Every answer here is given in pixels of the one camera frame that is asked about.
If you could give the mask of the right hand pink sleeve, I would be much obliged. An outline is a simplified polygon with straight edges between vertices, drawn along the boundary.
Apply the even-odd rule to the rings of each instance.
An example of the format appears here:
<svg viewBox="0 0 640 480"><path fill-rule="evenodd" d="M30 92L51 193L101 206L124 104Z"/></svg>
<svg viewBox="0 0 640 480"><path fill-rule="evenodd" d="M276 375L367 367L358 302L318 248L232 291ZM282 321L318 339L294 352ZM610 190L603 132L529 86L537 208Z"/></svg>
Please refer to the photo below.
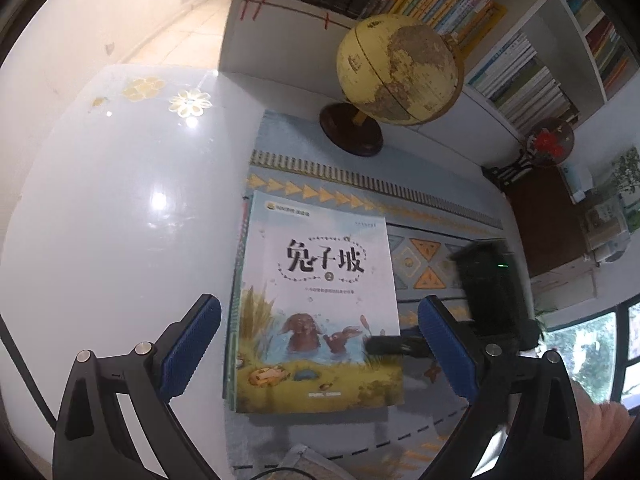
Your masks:
<svg viewBox="0 0 640 480"><path fill-rule="evenodd" d="M593 402L579 382L570 382L582 432L584 479L591 480L614 455L636 418L618 402Z"/></svg>

